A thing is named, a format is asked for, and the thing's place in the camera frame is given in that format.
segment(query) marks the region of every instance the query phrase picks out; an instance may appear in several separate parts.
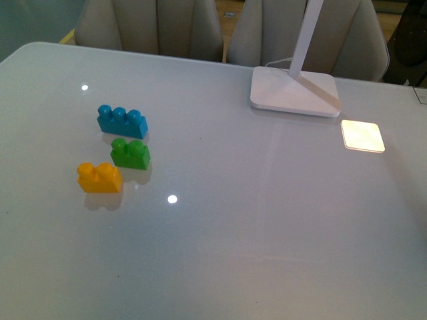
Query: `chair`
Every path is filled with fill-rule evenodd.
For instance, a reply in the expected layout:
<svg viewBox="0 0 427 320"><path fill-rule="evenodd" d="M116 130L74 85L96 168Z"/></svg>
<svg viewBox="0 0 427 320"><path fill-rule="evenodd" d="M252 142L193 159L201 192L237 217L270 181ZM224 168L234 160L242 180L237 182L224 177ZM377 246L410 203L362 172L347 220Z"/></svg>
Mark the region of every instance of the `chair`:
<svg viewBox="0 0 427 320"><path fill-rule="evenodd" d="M227 62L258 66L292 57L306 1L246 0ZM371 0L324 0L303 70L379 81L388 50ZM270 67L289 69L282 61Z"/></svg>
<svg viewBox="0 0 427 320"><path fill-rule="evenodd" d="M87 0L77 45L222 61L214 0Z"/></svg>

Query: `blue lego brick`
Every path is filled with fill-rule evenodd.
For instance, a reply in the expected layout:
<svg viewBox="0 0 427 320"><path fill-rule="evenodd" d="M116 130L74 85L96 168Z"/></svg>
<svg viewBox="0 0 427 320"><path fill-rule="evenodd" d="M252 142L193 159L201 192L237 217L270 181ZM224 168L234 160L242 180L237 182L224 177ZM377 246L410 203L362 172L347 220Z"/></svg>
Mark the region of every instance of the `blue lego brick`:
<svg viewBox="0 0 427 320"><path fill-rule="evenodd" d="M112 111L109 105L102 105L98 113L97 120L102 132L136 139L143 139L148 132L147 121L138 110L126 114L124 108L118 107Z"/></svg>

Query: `green toy block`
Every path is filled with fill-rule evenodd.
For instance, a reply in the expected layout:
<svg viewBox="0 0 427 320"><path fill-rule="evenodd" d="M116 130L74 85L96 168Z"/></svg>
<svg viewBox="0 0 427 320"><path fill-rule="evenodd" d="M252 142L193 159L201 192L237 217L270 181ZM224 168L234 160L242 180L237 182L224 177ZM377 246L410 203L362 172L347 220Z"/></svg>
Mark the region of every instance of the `green toy block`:
<svg viewBox="0 0 427 320"><path fill-rule="evenodd" d="M148 147L140 140L126 143L124 138L114 139L111 143L113 151L110 153L117 167L147 170L151 159Z"/></svg>

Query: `toy block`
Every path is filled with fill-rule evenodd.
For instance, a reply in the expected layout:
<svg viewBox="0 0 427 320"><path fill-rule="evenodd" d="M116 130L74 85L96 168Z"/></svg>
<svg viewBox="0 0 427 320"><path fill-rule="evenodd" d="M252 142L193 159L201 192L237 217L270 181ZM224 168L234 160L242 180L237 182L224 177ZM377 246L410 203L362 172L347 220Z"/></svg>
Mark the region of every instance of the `toy block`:
<svg viewBox="0 0 427 320"><path fill-rule="evenodd" d="M151 159L148 147L140 140L126 143L124 138L114 139L111 143L113 151L110 153L114 164L118 167L147 170Z"/></svg>
<svg viewBox="0 0 427 320"><path fill-rule="evenodd" d="M98 113L97 120L102 132L143 139L148 131L147 121L138 110L126 113L122 107L112 111L109 105L102 105Z"/></svg>
<svg viewBox="0 0 427 320"><path fill-rule="evenodd" d="M110 163L101 163L96 168L91 163L82 163L77 168L77 182L87 193L118 193L121 188L119 168Z"/></svg>

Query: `desk lamp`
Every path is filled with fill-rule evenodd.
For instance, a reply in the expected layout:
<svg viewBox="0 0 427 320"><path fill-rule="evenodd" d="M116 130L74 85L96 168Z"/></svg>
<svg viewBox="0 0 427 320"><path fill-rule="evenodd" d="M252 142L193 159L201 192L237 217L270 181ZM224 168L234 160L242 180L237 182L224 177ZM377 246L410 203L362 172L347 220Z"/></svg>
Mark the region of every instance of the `desk lamp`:
<svg viewBox="0 0 427 320"><path fill-rule="evenodd" d="M251 105L256 108L336 117L341 111L331 75L301 71L324 0L309 0L288 70L256 67Z"/></svg>

